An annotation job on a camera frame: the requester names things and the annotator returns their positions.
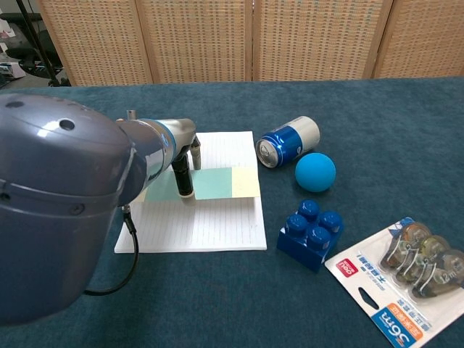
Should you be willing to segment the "black office chair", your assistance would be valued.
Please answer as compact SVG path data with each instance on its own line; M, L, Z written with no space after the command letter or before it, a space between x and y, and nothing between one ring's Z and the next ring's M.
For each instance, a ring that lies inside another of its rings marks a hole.
M48 30L40 24L43 24L43 20L40 14L29 14L30 21L33 24L33 28L37 30L38 39L46 52L47 58L54 69L54 73L57 75L64 67L59 58L57 50L54 47L52 39L49 35ZM49 74L45 68L44 63L39 57L39 50L33 43L32 36L29 34L25 19L20 13L2 13L0 19L5 20L10 25L16 25L17 29L24 35L23 39L18 45L8 48L6 54L8 57L19 60L19 66L28 74L36 76L38 78L48 78Z

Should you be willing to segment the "blue silver drink can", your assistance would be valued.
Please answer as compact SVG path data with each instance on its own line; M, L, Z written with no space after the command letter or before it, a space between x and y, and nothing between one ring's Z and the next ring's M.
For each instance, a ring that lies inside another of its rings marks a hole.
M313 150L319 141L318 124L308 116L300 116L262 135L255 151L264 166L276 168Z

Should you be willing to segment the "blue toy building block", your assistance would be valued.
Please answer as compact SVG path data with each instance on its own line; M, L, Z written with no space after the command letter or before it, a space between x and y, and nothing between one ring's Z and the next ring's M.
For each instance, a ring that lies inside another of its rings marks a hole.
M313 272L318 272L344 231L341 215L322 211L317 202L305 199L286 218L278 234L277 249Z

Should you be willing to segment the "woven folding screen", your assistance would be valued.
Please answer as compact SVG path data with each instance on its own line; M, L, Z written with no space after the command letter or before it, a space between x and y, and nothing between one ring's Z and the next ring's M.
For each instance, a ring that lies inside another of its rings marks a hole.
M36 0L74 86L464 76L464 0Z

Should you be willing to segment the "white box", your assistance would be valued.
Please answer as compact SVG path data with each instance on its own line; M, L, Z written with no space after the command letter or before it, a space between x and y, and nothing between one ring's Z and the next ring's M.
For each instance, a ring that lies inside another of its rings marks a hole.
M0 75L7 80L16 80L26 76L18 62L0 62Z

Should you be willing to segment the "correction tape blister pack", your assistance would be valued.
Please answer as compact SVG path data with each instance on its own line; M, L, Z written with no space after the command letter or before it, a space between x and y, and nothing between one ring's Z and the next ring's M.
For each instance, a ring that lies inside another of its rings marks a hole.
M410 217L325 266L393 348L421 348L464 315L464 252Z

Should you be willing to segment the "blue foam ball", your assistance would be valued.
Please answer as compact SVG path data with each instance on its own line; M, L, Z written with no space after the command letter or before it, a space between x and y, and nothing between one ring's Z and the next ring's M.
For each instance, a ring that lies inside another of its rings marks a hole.
M336 178L336 166L325 154L306 154L295 167L295 178L300 187L309 192L328 190Z

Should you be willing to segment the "black tripod stand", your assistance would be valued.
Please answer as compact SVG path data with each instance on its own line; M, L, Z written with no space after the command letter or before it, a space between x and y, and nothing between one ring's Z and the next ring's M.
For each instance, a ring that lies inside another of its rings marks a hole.
M54 68L52 66L52 64L50 63L47 55L46 55L46 51L45 49L43 48L41 42L40 42L40 39L38 37L38 33L37 31L35 30L34 26L33 26L33 23L32 23L32 20L30 19L30 15L29 15L29 12L27 11L24 3L23 3L23 0L15 0L17 2L17 5L21 11L21 14L24 18L24 21L25 21L25 25L26 25L26 28L28 29L28 32L32 38L32 42L33 42L33 45L35 46L36 48L36 51L38 53L38 56L40 57L40 60L41 62L43 63L43 66L45 67L46 71L47 71L47 74L49 76L49 80L50 80L50 83L49 85L50 86L53 86L53 87L65 87L65 86L69 86L71 87L71 84L70 84L70 81L67 79L67 78L61 78L61 80L58 80L57 79L57 75L54 71Z

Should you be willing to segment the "open lined notebook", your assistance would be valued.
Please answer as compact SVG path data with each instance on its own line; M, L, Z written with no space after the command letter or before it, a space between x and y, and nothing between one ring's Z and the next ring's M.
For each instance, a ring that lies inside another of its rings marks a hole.
M251 131L199 133L201 169L256 167ZM265 250L261 195L131 202L142 253Z

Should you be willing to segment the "teal cream paper bookmark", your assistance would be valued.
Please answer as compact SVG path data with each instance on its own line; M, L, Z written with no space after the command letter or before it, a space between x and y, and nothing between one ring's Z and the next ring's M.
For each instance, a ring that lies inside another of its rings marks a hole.
M223 167L192 170L194 196L197 200L254 198L260 196L256 167ZM134 202L180 200L172 170L162 173L143 190Z

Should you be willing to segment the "blue carpet table cover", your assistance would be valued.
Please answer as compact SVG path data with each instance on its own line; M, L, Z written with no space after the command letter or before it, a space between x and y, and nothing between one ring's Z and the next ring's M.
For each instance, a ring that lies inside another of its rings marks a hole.
M464 77L29 88L113 119L192 119L255 137L306 115L335 163L315 195L345 222L338 250L409 216L464 251ZM326 270L276 249L308 197L294 166L259 169L264 252L143 254L127 286L65 311L0 327L0 348L392 348Z

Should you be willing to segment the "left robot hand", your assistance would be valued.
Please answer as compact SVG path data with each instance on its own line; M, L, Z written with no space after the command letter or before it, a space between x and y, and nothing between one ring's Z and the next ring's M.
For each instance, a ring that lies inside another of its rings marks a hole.
M196 125L190 119L169 119L165 125L173 135L175 142L175 153L171 167L175 175L178 193L182 198L194 195L194 186L190 174L188 152L191 153L192 163L195 170L202 167L201 143L196 135Z

